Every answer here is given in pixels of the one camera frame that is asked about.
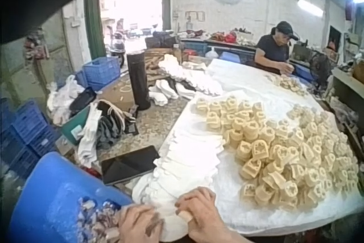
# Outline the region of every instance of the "person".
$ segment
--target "person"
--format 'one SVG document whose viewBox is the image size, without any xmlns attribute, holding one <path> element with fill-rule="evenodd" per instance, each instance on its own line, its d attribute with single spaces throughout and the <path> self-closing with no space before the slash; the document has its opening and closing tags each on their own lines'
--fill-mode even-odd
<svg viewBox="0 0 364 243">
<path fill-rule="evenodd" d="M 254 57 L 255 66 L 275 74 L 290 75 L 294 69 L 288 63 L 290 39 L 298 40 L 292 26 L 286 21 L 279 22 L 270 34 L 260 38 Z"/>
<path fill-rule="evenodd" d="M 215 206 L 215 199 L 210 189 L 198 187 L 177 200 L 176 214 L 187 211 L 193 216 L 188 223 L 190 238 L 197 243 L 251 243 L 227 228 Z M 120 243 L 158 243 L 163 223 L 157 215 L 153 207 L 147 205 L 123 207 L 119 221 Z"/>
</svg>

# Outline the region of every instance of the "doorway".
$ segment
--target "doorway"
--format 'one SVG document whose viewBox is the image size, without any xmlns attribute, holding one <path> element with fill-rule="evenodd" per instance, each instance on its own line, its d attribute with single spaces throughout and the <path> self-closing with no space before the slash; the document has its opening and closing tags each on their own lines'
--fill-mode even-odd
<svg viewBox="0 0 364 243">
<path fill-rule="evenodd" d="M 100 17 L 107 54 L 116 31 L 123 34 L 126 53 L 142 50 L 145 38 L 163 29 L 162 0 L 100 0 Z"/>
</svg>

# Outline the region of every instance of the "black thermos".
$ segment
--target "black thermos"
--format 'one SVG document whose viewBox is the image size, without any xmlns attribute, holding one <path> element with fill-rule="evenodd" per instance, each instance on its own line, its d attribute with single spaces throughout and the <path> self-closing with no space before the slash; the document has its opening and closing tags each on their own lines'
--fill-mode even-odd
<svg viewBox="0 0 364 243">
<path fill-rule="evenodd" d="M 134 102 L 139 106 L 138 110 L 146 110 L 150 108 L 150 98 L 144 51 L 130 52 L 126 58 Z"/>
</svg>

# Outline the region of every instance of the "bottle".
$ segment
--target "bottle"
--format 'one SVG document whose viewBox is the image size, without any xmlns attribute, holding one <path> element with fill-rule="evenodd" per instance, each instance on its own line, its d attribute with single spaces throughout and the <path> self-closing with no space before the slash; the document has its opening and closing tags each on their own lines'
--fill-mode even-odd
<svg viewBox="0 0 364 243">
<path fill-rule="evenodd" d="M 205 57 L 208 58 L 208 59 L 211 59 L 211 60 L 212 59 L 217 59 L 218 58 L 218 54 L 215 51 L 215 48 L 214 47 L 211 47 L 211 50 L 205 54 Z"/>
<path fill-rule="evenodd" d="M 146 110 L 150 108 L 151 104 L 148 92 L 146 65 L 144 62 L 144 51 L 131 52 L 126 57 L 134 102 L 139 106 L 138 110 Z"/>
</svg>

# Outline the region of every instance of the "black cap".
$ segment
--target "black cap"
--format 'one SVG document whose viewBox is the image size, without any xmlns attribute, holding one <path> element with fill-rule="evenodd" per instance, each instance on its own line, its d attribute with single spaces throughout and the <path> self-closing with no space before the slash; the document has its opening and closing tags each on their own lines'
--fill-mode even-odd
<svg viewBox="0 0 364 243">
<path fill-rule="evenodd" d="M 281 32 L 282 34 L 286 34 L 289 36 L 289 38 L 298 41 L 298 37 L 293 34 L 293 29 L 291 24 L 289 24 L 287 21 L 281 21 L 276 26 L 276 29 Z"/>
</svg>

